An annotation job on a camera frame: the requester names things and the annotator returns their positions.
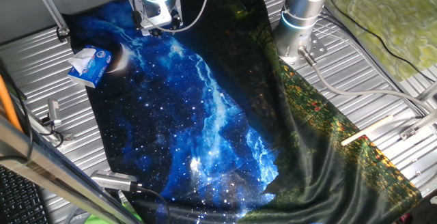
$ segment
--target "black keyboard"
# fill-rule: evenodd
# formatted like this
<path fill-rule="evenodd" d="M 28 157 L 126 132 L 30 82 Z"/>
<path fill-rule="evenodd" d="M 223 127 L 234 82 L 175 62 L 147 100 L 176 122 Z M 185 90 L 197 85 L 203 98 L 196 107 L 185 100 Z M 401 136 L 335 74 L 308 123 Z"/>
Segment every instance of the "black keyboard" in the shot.
<path fill-rule="evenodd" d="M 0 166 L 0 223 L 51 223 L 39 186 L 2 166 Z"/>

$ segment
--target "metal pole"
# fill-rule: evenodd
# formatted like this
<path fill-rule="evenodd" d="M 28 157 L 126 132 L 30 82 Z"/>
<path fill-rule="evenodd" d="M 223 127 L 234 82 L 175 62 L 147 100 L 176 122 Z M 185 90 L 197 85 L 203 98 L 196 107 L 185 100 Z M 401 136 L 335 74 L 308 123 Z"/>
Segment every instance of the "metal pole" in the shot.
<path fill-rule="evenodd" d="M 42 0 L 42 1 L 46 5 L 53 19 L 55 19 L 55 22 L 59 27 L 60 33 L 62 33 L 63 35 L 67 35 L 68 32 L 70 32 L 70 30 L 68 29 L 67 23 L 62 17 L 61 12 L 59 12 L 59 10 L 57 9 L 55 2 L 53 0 Z"/>
<path fill-rule="evenodd" d="M 29 149 L 29 138 L 13 127 L 4 117 L 0 117 L 0 150 L 5 153 L 10 152 L 10 148 L 13 148 L 21 155 L 26 155 Z M 63 154 L 53 150 L 53 147 L 46 145 L 44 141 L 41 141 L 39 145 L 33 145 L 31 164 L 36 164 L 35 173 L 39 174 L 42 171 L 48 176 L 46 178 L 49 180 L 64 182 L 68 188 L 72 188 L 77 193 L 85 196 L 89 203 L 94 203 L 102 209 L 100 213 L 93 213 L 96 212 L 95 208 L 88 204 L 90 207 L 86 208 L 86 211 L 102 216 L 104 219 L 108 219 L 108 216 L 104 217 L 103 213 L 110 214 L 125 224 L 141 223 L 114 198 L 106 195 L 95 182 Z"/>
<path fill-rule="evenodd" d="M 102 219 L 110 224 L 118 224 L 117 219 L 114 216 L 107 214 L 95 203 L 92 203 L 88 199 L 84 198 L 84 196 L 71 191 L 59 182 L 56 184 L 55 181 L 47 180 L 44 176 L 41 176 L 40 174 L 42 173 L 42 170 L 39 170 L 38 173 L 36 173 L 34 170 L 15 160 L 5 160 L 2 161 L 1 164 L 27 178 L 28 180 L 31 180 L 35 184 L 38 184 L 39 186 L 48 189 L 52 193 L 68 200 L 77 207 L 87 210 L 99 219 Z"/>

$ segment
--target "corrugated metal surface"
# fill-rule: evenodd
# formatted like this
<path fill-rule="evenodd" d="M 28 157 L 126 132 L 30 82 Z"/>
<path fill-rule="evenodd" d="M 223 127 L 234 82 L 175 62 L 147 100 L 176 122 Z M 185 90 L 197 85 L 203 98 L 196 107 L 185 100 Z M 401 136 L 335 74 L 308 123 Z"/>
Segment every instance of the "corrugated metal surface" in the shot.
<path fill-rule="evenodd" d="M 264 1 L 272 28 L 275 28 L 285 0 Z M 320 20 L 315 26 L 315 34 L 328 49 L 327 55 L 317 61 L 319 69 L 331 85 L 348 91 L 394 89 L 391 82 L 377 71 L 370 57 L 337 26 Z M 437 136 L 429 129 L 407 141 L 401 140 L 399 133 L 417 121 L 417 114 L 404 100 L 389 95 L 339 96 L 328 91 L 309 66 L 301 66 L 296 70 L 360 129 L 387 115 L 394 115 L 390 124 L 367 136 L 419 188 L 422 195 L 437 188 L 437 179 L 433 179 L 437 172 Z M 437 79 L 435 66 L 424 73 Z M 402 85 L 413 96 L 417 96 L 430 83 L 416 75 Z M 436 103 L 428 105 L 437 108 Z"/>
<path fill-rule="evenodd" d="M 56 28 L 0 47 L 0 57 L 17 86 L 26 94 L 26 105 L 39 118 L 48 113 L 47 99 L 59 101 L 62 125 L 59 132 L 71 132 L 75 141 L 66 141 L 59 148 L 71 161 L 90 175 L 97 169 L 108 169 L 102 139 L 87 92 L 66 75 L 73 56 L 70 46 L 61 43 Z M 43 191 L 48 211 L 55 223 L 62 222 L 72 204 Z"/>
<path fill-rule="evenodd" d="M 273 27 L 279 22 L 283 1 L 265 0 Z M 392 89 L 370 58 L 361 50 L 357 51 L 359 47 L 336 26 L 321 20 L 315 28 L 318 38 L 328 49 L 327 55 L 318 59 L 318 65 L 331 84 L 344 90 Z M 85 88 L 66 76 L 70 69 L 66 61 L 72 55 L 70 47 L 57 39 L 55 28 L 0 47 L 0 57 L 17 85 L 29 97 L 27 105 L 32 112 L 44 117 L 47 99 L 58 99 L 63 124 L 57 130 L 71 132 L 76 137 L 74 142 L 65 142 L 59 150 L 85 173 L 91 174 L 96 169 L 107 170 L 109 166 Z M 338 96 L 326 90 L 309 66 L 297 71 L 359 128 L 365 128 L 388 114 L 394 115 L 392 123 L 368 136 L 423 195 L 436 188 L 435 180 L 427 181 L 437 171 L 437 137 L 429 130 L 407 141 L 399 138 L 398 134 L 416 121 L 417 114 L 407 103 L 387 95 Z M 435 74 L 429 75 L 437 79 L 437 68 L 430 71 Z M 409 84 L 421 91 L 416 80 L 410 80 Z M 48 191 L 44 191 L 44 197 L 55 223 L 62 222 L 72 205 Z"/>

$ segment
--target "green patterned fabric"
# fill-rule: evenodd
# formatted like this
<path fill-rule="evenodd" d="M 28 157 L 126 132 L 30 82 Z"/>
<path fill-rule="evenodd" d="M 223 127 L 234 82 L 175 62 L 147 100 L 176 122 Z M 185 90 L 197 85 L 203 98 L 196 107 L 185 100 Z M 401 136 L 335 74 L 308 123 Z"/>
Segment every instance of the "green patterned fabric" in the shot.
<path fill-rule="evenodd" d="M 338 7 L 362 26 L 379 35 L 396 55 L 425 70 L 437 64 L 437 0 L 334 0 Z M 338 13 L 329 0 L 326 6 L 377 57 L 389 72 L 403 81 L 416 72 L 389 55 L 377 38 L 365 33 Z"/>

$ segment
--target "tissue box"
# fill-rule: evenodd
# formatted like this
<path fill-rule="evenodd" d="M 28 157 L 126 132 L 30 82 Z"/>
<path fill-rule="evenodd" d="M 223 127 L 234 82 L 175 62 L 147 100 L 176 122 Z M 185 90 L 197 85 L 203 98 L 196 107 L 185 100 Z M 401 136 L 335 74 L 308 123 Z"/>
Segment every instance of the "tissue box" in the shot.
<path fill-rule="evenodd" d="M 77 83 L 96 88 L 104 71 L 107 69 L 109 63 L 111 63 L 112 55 L 110 52 L 95 46 L 87 45 L 85 48 L 94 48 L 96 53 L 94 53 L 94 56 L 86 65 L 82 75 L 79 75 L 79 72 L 72 67 L 68 73 L 68 77 Z"/>

